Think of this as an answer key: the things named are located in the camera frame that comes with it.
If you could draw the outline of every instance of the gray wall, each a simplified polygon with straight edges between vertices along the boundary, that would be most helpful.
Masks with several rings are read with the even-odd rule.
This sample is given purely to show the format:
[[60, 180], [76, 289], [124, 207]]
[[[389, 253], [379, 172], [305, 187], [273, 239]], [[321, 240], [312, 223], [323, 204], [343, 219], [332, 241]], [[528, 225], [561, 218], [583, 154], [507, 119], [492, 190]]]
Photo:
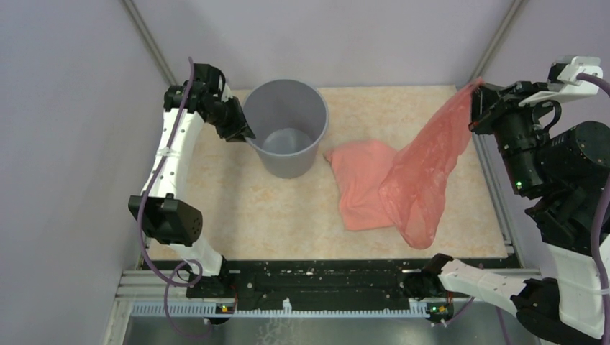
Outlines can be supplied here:
[[[610, 1], [608, 0], [531, 0], [511, 28], [506, 41], [483, 75], [489, 83], [509, 85], [515, 81], [545, 81], [550, 64], [561, 55], [592, 55], [602, 59], [605, 79], [610, 78]], [[610, 125], [610, 99], [602, 92], [563, 105], [563, 117], [553, 127], [559, 134], [585, 120]], [[525, 262], [555, 274], [548, 249], [542, 244], [535, 223], [524, 209], [534, 202], [513, 195], [504, 165], [493, 137], [486, 143], [494, 152], [493, 164], [509, 210], [525, 249]]]
[[0, 344], [99, 344], [166, 86], [116, 0], [0, 18]]
[[233, 88], [272, 78], [316, 86], [461, 84], [508, 0], [135, 0], [174, 73], [185, 55]]

